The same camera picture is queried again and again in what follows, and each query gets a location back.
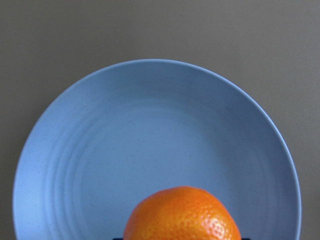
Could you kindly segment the orange fruit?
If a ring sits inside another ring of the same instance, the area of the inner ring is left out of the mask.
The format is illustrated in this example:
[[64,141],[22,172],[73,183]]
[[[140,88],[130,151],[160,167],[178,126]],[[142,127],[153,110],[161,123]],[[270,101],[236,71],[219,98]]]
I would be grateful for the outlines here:
[[240,240],[226,207],[201,188],[179,186],[142,200],[125,226],[125,240]]

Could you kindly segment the blue plate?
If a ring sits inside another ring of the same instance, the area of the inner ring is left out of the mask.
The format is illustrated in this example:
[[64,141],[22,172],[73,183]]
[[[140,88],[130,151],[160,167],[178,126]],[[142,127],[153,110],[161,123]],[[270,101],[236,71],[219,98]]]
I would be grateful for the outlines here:
[[15,174],[15,236],[121,238],[139,201],[175,186],[216,196],[243,238],[300,237],[299,181],[270,117],[222,76],[165,59],[100,69],[44,111]]

